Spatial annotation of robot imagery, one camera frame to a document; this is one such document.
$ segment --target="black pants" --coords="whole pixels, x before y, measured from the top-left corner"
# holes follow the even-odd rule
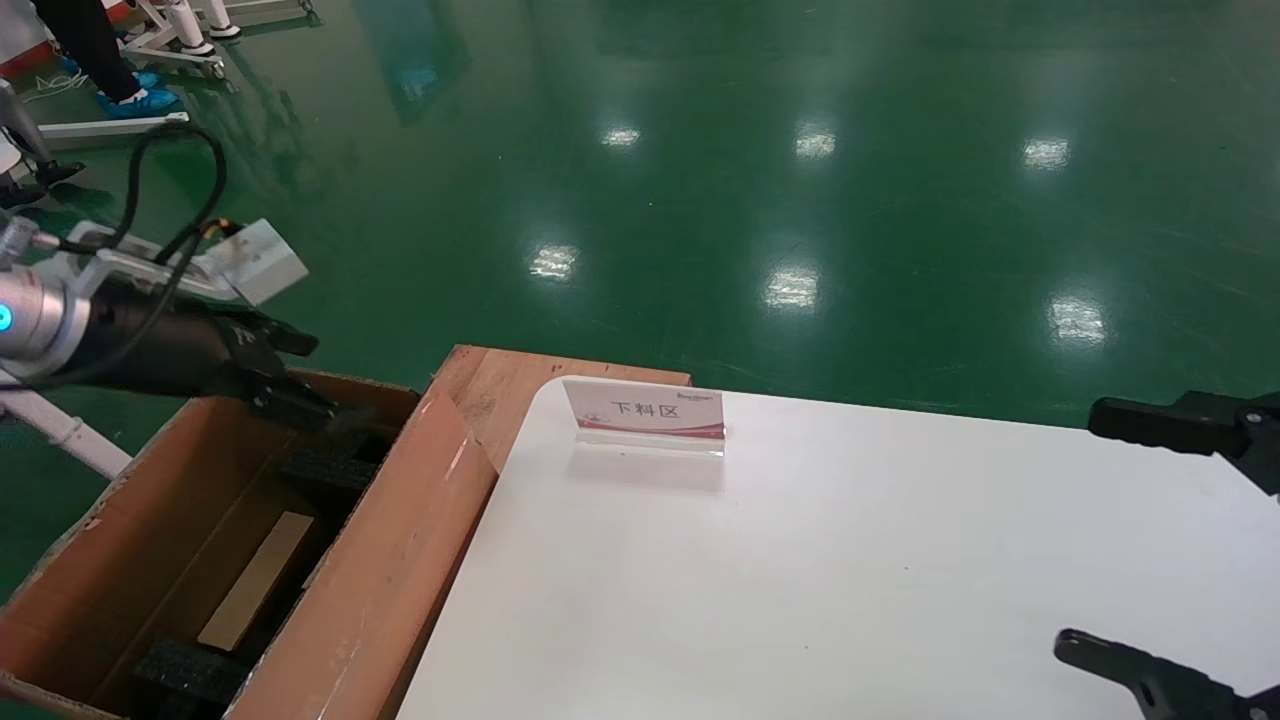
[[[138,79],[120,58],[115,28],[101,0],[32,0],[36,14],[58,38],[63,51],[113,102],[134,94]]]

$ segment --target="white tabletop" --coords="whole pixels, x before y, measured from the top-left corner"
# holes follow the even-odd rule
[[[723,461],[530,409],[399,717],[1124,720],[1068,626],[1280,680],[1280,507],[1083,430],[726,393]]]

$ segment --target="green epoxy floor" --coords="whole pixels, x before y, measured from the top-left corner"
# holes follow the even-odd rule
[[[234,92],[179,86],[233,150],[223,210],[312,270],[268,306],[308,365],[424,387],[467,342],[1059,425],[1280,386],[1267,0],[316,4],[227,53]],[[127,151],[68,156],[97,192],[42,219],[118,217]],[[142,231],[201,156],[148,163]],[[177,407],[58,400],[131,451]],[[10,587],[100,483],[0,441]]]

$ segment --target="wooden block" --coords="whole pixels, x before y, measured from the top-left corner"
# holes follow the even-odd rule
[[[449,395],[488,452],[489,461],[502,473],[534,395],[548,380],[562,375],[691,384],[689,373],[458,345],[431,387]]]
[[[200,632],[198,642],[225,651],[236,650],[244,637],[257,611],[279,582],[289,560],[294,556],[314,519],[297,512],[285,512],[275,521],[266,539],[259,546],[248,566],[232,585],[214,616]]]

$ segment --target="cardboard box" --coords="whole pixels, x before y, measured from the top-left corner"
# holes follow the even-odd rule
[[[396,441],[232,717],[384,714],[497,480],[443,392],[305,375]],[[195,641],[282,512],[314,514],[274,471],[314,442],[237,401],[183,406],[0,610],[0,694],[128,716],[151,643]]]

